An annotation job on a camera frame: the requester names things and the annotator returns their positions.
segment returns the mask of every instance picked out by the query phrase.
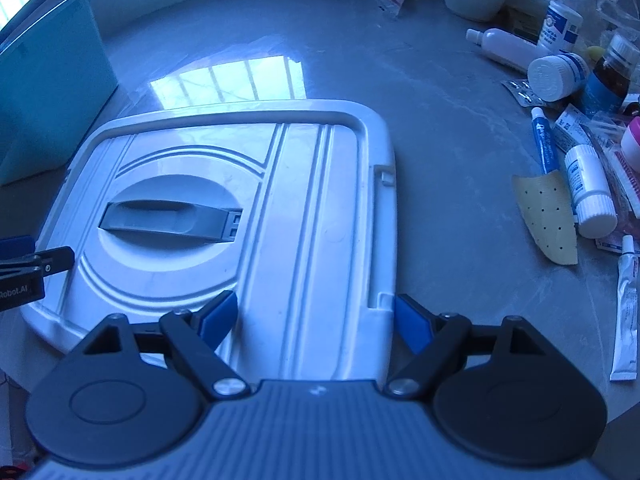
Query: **teal storage bin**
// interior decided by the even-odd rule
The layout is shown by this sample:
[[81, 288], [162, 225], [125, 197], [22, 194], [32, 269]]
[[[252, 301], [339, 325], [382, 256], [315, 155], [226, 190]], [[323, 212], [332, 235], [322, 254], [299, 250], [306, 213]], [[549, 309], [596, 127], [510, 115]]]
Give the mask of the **teal storage bin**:
[[0, 185], [66, 164], [117, 85], [90, 0], [0, 45]]

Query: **storage box lid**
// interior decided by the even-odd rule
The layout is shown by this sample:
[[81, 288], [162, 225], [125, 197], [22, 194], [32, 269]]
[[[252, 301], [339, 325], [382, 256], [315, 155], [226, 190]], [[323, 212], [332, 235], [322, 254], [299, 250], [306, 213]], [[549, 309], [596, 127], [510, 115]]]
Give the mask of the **storage box lid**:
[[382, 119], [341, 101], [227, 104], [111, 121], [81, 146], [38, 240], [70, 272], [22, 308], [69, 351], [104, 316], [149, 322], [225, 289], [217, 352], [247, 380], [381, 380], [396, 269]]

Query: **lid handle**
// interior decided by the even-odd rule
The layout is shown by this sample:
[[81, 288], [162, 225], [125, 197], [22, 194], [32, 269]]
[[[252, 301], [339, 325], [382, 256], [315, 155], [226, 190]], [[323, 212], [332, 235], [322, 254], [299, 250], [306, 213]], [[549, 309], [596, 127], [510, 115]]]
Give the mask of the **lid handle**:
[[111, 202], [100, 228], [105, 231], [153, 233], [207, 242], [233, 242], [241, 209], [220, 209], [174, 200]]

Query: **pink cap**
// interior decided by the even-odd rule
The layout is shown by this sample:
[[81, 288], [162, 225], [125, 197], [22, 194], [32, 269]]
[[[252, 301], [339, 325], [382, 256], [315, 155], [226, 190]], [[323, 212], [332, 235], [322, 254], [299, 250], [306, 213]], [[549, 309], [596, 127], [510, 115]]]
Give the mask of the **pink cap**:
[[628, 130], [640, 146], [640, 117], [634, 118], [634, 120], [629, 123]]

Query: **silver bolt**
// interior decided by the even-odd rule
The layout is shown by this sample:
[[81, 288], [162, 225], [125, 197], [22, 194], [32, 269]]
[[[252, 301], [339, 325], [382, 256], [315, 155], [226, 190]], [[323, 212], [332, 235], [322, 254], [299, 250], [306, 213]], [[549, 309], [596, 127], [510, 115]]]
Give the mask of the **silver bolt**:
[[389, 391], [397, 396], [404, 396], [414, 394], [420, 389], [418, 384], [413, 379], [396, 379], [389, 383]]
[[237, 395], [246, 388], [244, 381], [236, 378], [220, 379], [213, 384], [213, 389], [219, 395]]

